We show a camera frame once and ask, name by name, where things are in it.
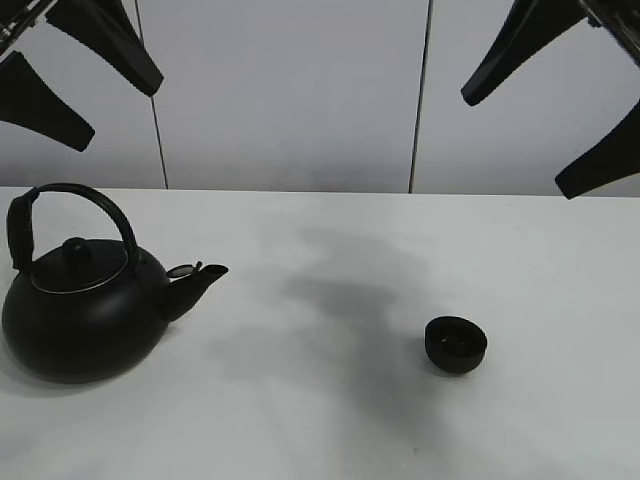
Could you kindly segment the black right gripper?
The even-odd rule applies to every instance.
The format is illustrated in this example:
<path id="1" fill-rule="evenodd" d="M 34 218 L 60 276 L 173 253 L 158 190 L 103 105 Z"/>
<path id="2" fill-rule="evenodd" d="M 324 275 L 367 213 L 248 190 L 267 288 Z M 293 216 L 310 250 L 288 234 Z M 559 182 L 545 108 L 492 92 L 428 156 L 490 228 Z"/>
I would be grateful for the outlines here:
<path id="1" fill-rule="evenodd" d="M 533 55 L 586 19 L 625 48 L 639 47 L 639 2 L 517 0 L 488 52 L 461 88 L 469 106 L 494 92 Z M 639 173 L 639 139 L 607 136 L 565 167 L 555 183 L 567 199 Z"/>

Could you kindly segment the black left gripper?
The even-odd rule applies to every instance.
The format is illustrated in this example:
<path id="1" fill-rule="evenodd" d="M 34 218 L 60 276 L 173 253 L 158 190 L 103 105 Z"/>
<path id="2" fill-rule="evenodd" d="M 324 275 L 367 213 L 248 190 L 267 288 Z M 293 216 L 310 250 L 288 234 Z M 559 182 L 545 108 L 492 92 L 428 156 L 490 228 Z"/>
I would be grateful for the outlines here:
<path id="1" fill-rule="evenodd" d="M 1 52 L 5 53 L 55 0 L 1 0 Z M 49 24 L 79 41 L 146 96 L 164 76 L 137 35 L 121 1 L 58 1 Z M 11 52 L 1 61 L 1 120 L 83 152 L 95 130 L 40 78 L 25 56 Z"/>

